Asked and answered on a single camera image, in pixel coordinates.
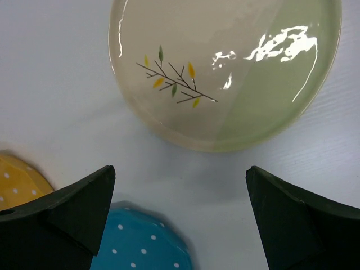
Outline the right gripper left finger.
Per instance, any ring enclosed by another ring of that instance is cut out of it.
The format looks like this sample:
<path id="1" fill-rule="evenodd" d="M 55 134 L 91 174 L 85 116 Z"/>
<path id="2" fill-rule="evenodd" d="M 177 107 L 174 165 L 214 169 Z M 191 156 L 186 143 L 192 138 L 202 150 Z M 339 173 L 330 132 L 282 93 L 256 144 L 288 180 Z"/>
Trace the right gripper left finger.
<path id="1" fill-rule="evenodd" d="M 115 186 L 107 165 L 46 196 L 1 211 L 1 269 L 90 269 Z"/>

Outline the yellow dotted plate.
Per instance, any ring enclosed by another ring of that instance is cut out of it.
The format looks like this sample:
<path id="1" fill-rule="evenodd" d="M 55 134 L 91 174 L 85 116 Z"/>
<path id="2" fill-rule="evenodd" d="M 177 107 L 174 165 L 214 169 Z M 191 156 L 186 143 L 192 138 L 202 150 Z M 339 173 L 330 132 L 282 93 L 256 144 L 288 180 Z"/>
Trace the yellow dotted plate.
<path id="1" fill-rule="evenodd" d="M 12 155 L 1 154 L 0 178 L 1 210 L 26 204 L 53 192 L 40 172 Z"/>

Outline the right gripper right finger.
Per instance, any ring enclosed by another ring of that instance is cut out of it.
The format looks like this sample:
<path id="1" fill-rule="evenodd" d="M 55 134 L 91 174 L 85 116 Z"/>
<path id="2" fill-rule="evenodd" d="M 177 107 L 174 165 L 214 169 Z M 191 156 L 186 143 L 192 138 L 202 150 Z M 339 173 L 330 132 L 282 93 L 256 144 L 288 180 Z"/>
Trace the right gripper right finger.
<path id="1" fill-rule="evenodd" d="M 269 269 L 359 269 L 359 209 L 252 166 L 246 184 Z"/>

